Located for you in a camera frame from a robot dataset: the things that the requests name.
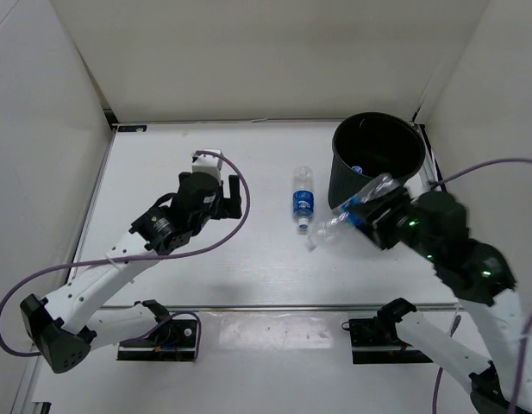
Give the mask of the clear Aquafina water bottle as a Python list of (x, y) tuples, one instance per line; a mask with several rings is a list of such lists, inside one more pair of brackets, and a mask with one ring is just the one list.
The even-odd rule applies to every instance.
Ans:
[(355, 230), (365, 228), (365, 219), (360, 218), (354, 210), (357, 207), (372, 206), (374, 201), (399, 190), (403, 185), (389, 173), (381, 173), (361, 190), (335, 207), (334, 214), (328, 221), (314, 224), (307, 235), (306, 248), (311, 252), (316, 248), (329, 248), (339, 244)]

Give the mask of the blue label Pocari bottle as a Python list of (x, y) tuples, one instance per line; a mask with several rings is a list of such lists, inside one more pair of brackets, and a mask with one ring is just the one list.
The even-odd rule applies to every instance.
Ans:
[(308, 166), (297, 167), (292, 179), (292, 212), (299, 233), (308, 231), (314, 216), (315, 197), (312, 169)]

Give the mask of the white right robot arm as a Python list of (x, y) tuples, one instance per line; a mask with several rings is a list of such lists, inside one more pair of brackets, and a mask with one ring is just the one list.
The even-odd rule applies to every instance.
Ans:
[(503, 254), (470, 236), (466, 207), (447, 192), (412, 199), (400, 187), (352, 202), (347, 210), (380, 249), (402, 243), (431, 263), (475, 323), (489, 355), (455, 341), (403, 298), (373, 318), (379, 339), (404, 342), (426, 355), (462, 386), (479, 413), (532, 413), (532, 322), (523, 316)]

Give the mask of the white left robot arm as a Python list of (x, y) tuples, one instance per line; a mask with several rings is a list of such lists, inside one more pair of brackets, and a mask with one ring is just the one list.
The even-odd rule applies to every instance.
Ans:
[(72, 281), (43, 298), (34, 294), (21, 301), (28, 336), (54, 373), (75, 368), (92, 350), (107, 345), (170, 348), (183, 330), (167, 308), (154, 299), (138, 301), (124, 310), (103, 305), (160, 257), (187, 245), (209, 220), (247, 217), (241, 208), (238, 175), (222, 182), (205, 172), (182, 172), (174, 193), (160, 197), (138, 217), (128, 232), (94, 265), (86, 265)]

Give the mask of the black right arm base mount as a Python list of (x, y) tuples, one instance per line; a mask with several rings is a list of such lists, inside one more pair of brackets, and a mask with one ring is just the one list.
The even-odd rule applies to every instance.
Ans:
[(350, 335), (354, 365), (423, 364), (432, 360), (397, 336), (396, 324), (417, 308), (403, 298), (382, 306), (373, 317), (351, 318), (341, 324)]

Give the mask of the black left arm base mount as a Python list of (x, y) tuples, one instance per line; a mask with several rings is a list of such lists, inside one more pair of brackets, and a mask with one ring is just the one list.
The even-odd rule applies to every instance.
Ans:
[(122, 342), (118, 361), (195, 362), (199, 356), (202, 321), (197, 313), (175, 312), (173, 318), (148, 338)]

